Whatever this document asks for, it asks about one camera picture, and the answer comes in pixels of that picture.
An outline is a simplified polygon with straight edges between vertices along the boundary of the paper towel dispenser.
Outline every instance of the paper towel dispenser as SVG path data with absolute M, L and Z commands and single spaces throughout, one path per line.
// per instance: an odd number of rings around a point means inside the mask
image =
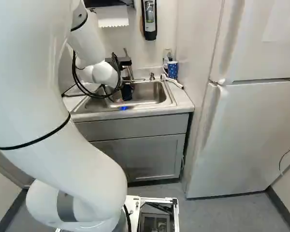
M 87 8 L 127 5 L 134 7 L 134 0 L 84 0 Z

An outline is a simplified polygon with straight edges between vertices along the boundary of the floor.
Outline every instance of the floor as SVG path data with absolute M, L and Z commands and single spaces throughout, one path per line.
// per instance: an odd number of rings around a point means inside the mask
M 187 201 L 180 183 L 129 188 L 129 195 L 177 197 L 181 232 L 290 232 L 265 193 Z M 54 232 L 31 218 L 23 206 L 7 232 Z

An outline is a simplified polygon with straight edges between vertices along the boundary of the white refrigerator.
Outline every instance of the white refrigerator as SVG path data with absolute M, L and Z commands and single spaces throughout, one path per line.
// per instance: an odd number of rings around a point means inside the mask
M 187 198 L 263 191 L 290 165 L 290 0 L 219 2 Z

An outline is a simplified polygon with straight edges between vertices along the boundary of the countertop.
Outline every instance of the countertop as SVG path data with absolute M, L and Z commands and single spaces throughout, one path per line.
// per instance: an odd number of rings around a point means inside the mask
M 157 116 L 157 115 L 170 115 L 189 113 L 194 111 L 194 105 L 184 90 L 178 88 L 174 83 L 167 82 L 172 95 L 176 101 L 176 105 L 168 105 L 165 107 L 151 107 L 142 109 L 133 109 L 126 111 L 111 111 L 92 114 L 71 114 L 74 122 L 86 121 L 100 121 L 110 119 L 121 119 L 131 117 L 144 117 L 144 116 Z M 78 97 L 63 97 L 63 101 L 67 109 L 71 112 L 85 96 Z

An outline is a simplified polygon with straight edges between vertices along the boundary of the stainless steel sink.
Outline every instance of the stainless steel sink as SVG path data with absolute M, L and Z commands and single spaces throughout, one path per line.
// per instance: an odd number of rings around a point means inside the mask
M 130 101 L 123 101 L 120 91 L 116 92 L 110 99 L 87 97 L 73 109 L 72 113 L 88 114 L 176 105 L 169 86 L 163 81 L 134 81 L 131 86 L 133 93 Z M 99 88 L 96 92 L 100 95 L 105 94 L 103 88 Z

